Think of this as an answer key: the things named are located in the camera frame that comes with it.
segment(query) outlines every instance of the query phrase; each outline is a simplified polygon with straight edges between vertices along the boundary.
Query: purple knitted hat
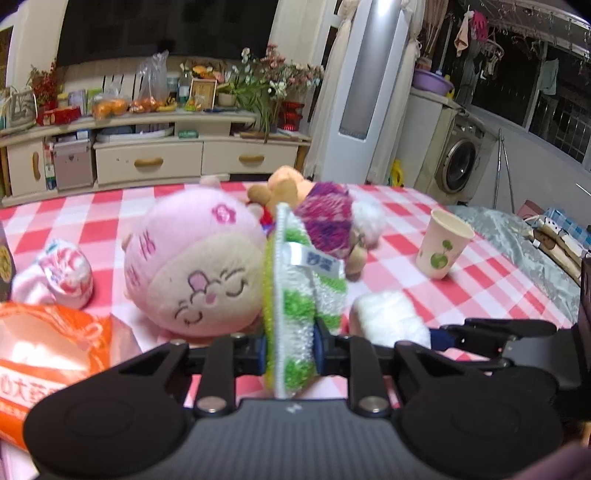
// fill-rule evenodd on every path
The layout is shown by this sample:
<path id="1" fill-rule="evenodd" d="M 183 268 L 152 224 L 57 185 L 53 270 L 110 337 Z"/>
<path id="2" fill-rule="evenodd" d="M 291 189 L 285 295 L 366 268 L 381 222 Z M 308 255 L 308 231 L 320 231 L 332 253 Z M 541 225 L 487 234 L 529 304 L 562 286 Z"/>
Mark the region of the purple knitted hat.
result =
<path id="1" fill-rule="evenodd" d="M 317 183 L 295 214 L 304 222 L 318 250 L 344 260 L 350 250 L 352 203 L 346 188 L 330 182 Z"/>

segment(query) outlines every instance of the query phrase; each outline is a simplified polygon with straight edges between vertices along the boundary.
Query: checkered tablecloth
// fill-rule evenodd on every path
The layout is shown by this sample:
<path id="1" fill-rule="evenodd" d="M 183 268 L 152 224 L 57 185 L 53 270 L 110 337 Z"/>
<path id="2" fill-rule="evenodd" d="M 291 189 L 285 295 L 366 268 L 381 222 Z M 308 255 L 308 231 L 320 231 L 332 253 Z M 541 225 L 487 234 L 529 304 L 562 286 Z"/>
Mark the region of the checkered tablecloth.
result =
<path id="1" fill-rule="evenodd" d="M 246 183 L 222 184 L 228 193 L 244 199 L 248 186 Z M 0 219 L 17 271 L 30 265 L 51 239 L 60 238 L 80 245 L 95 279 L 95 295 L 87 310 L 99 315 L 113 313 L 127 322 L 140 347 L 147 350 L 170 337 L 125 298 L 121 239 L 159 197 L 185 188 L 194 186 L 114 190 L 46 200 L 0 210 Z M 363 293 L 404 290 L 428 327 L 463 323 L 466 317 L 539 318 L 557 326 L 569 325 L 564 315 L 520 270 L 479 236 L 464 250 L 444 280 L 433 281 L 419 272 L 415 256 L 430 212 L 437 206 L 433 199 L 415 190 L 381 186 L 350 186 L 350 192 L 357 199 L 380 203 L 387 215 L 388 227 L 379 247 L 369 253 L 361 280 L 349 283 L 348 307 Z M 347 318 L 343 319 L 343 325 L 346 327 Z M 447 354 L 456 359 L 468 359 L 460 351 Z M 194 395 L 197 382 L 191 386 L 190 397 Z M 268 395 L 260 379 L 253 377 L 238 379 L 236 389 L 239 397 Z M 305 396 L 344 397 L 346 381 L 319 379 Z M 20 461 L 14 460 L 18 454 L 10 448 L 2 450 L 6 467 L 12 471 L 9 476 L 14 480 L 27 478 L 20 475 L 20 466 L 11 467 Z"/>

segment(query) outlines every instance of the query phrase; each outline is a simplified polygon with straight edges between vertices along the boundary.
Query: white plush toy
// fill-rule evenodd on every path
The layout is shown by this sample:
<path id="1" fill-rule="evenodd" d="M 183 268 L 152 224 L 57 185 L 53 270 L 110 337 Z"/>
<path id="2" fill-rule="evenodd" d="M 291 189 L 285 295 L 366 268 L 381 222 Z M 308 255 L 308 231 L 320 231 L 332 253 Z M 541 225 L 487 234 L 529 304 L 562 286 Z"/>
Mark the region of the white plush toy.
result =
<path id="1" fill-rule="evenodd" d="M 374 345 L 393 347 L 400 340 L 431 348 L 431 334 L 402 291 L 367 293 L 358 297 L 349 315 L 349 332 Z"/>
<path id="2" fill-rule="evenodd" d="M 363 235 L 365 248 L 374 248 L 386 228 L 386 216 L 381 205 L 355 200 L 351 208 L 353 228 Z"/>

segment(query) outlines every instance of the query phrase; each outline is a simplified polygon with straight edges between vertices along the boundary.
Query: television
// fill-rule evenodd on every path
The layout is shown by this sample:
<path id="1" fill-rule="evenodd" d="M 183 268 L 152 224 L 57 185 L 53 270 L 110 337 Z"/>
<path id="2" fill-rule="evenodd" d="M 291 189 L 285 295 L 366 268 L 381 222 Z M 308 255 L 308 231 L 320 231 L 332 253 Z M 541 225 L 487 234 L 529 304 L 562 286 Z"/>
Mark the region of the television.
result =
<path id="1" fill-rule="evenodd" d="M 170 55 L 262 57 L 278 0 L 69 0 L 57 65 Z"/>

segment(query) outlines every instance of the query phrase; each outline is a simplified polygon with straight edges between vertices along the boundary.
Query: white candy wrapper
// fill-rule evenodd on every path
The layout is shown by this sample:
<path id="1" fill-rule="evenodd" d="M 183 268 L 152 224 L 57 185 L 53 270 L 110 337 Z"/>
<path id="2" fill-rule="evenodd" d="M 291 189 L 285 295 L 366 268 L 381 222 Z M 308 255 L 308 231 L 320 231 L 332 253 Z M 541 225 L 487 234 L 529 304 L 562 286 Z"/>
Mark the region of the white candy wrapper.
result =
<path id="1" fill-rule="evenodd" d="M 81 309 L 93 291 L 92 270 L 77 245 L 52 241 L 33 265 L 16 275 L 12 300 L 28 304 L 64 305 Z"/>

